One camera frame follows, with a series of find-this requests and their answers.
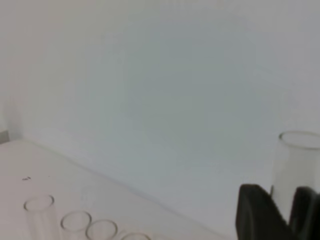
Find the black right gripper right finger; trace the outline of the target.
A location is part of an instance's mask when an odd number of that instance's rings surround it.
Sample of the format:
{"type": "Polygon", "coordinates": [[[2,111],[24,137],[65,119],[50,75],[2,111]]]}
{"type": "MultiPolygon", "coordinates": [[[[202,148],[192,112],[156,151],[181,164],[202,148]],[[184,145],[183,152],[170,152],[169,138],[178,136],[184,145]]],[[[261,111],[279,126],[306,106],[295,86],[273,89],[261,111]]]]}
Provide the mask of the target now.
{"type": "Polygon", "coordinates": [[[320,194],[307,186],[296,189],[289,226],[298,240],[320,239],[320,194]]]}

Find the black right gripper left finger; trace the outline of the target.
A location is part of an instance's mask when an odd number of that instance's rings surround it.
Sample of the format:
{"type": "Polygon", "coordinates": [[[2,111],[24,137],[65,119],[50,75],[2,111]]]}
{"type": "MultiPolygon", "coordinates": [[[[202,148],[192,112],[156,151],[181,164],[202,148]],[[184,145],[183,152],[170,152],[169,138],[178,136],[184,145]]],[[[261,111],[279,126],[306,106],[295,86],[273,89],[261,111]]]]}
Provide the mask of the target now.
{"type": "Polygon", "coordinates": [[[239,240],[295,239],[271,196],[257,184],[240,186],[235,228],[239,240]]]}

